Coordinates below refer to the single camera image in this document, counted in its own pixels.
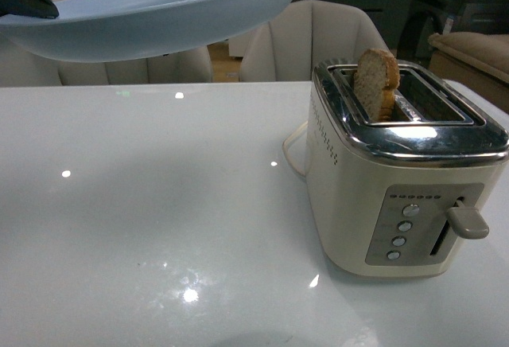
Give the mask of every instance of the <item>toaster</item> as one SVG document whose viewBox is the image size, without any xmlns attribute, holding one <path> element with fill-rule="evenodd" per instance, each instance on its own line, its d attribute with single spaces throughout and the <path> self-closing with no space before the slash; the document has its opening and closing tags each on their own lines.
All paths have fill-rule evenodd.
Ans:
<svg viewBox="0 0 509 347">
<path fill-rule="evenodd" d="M 356 64 L 313 70 L 305 178 L 325 254 L 366 277 L 445 272 L 463 240 L 484 238 L 479 210 L 508 159 L 507 132 L 428 70 L 398 62 L 390 120 L 353 93 Z"/>
</svg>

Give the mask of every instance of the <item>glossy table surface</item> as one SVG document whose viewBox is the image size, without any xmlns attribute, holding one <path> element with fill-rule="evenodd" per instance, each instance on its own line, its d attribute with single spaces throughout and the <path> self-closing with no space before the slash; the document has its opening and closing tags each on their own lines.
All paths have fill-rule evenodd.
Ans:
<svg viewBox="0 0 509 347">
<path fill-rule="evenodd" d="M 0 345 L 509 345 L 509 169 L 443 275 L 356 278 L 282 155 L 310 88 L 0 89 Z"/>
</svg>

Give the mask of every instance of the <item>toaster cord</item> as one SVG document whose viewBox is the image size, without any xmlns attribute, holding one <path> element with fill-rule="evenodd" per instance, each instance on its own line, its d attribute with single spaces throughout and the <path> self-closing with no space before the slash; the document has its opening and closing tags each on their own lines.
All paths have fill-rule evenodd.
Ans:
<svg viewBox="0 0 509 347">
<path fill-rule="evenodd" d="M 291 145 L 297 141 L 302 134 L 304 134 L 305 130 L 308 127 L 308 122 L 303 122 L 290 136 L 288 136 L 285 141 L 283 142 L 283 154 L 285 155 L 286 161 L 288 162 L 289 166 L 292 167 L 292 169 L 302 177 L 305 177 L 305 171 L 299 168 L 295 161 L 290 157 L 288 153 L 288 149 L 291 147 Z"/>
</svg>

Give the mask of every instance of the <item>toast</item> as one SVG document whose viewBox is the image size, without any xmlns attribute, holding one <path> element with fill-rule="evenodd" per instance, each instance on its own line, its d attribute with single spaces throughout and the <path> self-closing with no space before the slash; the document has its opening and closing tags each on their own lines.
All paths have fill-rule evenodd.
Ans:
<svg viewBox="0 0 509 347">
<path fill-rule="evenodd" d="M 394 90 L 399 86 L 399 67 L 392 53 L 368 49 L 359 58 L 354 93 L 372 122 L 390 120 Z"/>
</svg>

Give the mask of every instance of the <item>white chair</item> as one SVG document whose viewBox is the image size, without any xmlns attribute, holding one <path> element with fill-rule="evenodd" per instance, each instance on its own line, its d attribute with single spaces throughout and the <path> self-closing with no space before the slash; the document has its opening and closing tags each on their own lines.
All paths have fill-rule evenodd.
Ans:
<svg viewBox="0 0 509 347">
<path fill-rule="evenodd" d="M 0 35 L 0 61 L 0 87 L 210 83 L 213 74 L 205 46 L 139 60 L 72 63 L 39 57 Z"/>
<path fill-rule="evenodd" d="M 207 47 L 136 60 L 105 63 L 58 62 L 64 86 L 104 84 L 211 83 Z"/>
<path fill-rule="evenodd" d="M 312 68 L 320 61 L 355 61 L 369 48 L 388 49 L 361 9 L 317 0 L 293 2 L 274 20 L 254 31 L 239 79 L 311 80 Z"/>
</svg>

